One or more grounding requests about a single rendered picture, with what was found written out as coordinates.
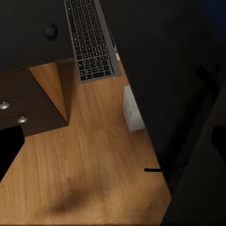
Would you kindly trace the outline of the monitor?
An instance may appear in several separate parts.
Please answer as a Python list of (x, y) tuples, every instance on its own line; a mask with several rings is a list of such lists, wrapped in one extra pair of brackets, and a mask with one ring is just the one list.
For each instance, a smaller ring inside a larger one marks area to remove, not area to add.
[(226, 163), (211, 142), (215, 125), (226, 127), (226, 81), (219, 90), (214, 78), (202, 66), (199, 70), (210, 82), (216, 101), (204, 125), (190, 160), (164, 169), (186, 166), (160, 226), (226, 226)]

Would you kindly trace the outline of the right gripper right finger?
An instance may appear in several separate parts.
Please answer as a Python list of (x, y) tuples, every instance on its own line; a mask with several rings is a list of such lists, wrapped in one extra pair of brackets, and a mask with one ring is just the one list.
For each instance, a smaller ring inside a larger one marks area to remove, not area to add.
[(226, 127), (215, 125), (211, 142), (226, 163)]

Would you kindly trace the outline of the mouse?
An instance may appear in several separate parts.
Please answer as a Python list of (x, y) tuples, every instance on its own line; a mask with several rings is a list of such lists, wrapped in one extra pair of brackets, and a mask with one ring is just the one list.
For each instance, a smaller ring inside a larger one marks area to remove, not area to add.
[(57, 33), (57, 28), (53, 22), (45, 22), (42, 27), (43, 32), (47, 37), (54, 37)]

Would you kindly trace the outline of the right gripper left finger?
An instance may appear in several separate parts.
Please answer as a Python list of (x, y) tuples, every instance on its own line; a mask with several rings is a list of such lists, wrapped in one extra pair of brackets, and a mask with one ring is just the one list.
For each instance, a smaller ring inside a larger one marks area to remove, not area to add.
[(24, 144), (20, 125), (0, 130), (0, 182)]

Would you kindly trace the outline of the keyboard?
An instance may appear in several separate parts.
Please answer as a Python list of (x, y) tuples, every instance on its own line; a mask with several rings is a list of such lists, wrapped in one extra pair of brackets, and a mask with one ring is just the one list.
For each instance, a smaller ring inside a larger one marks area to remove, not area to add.
[(81, 84), (121, 77), (99, 0), (64, 0)]

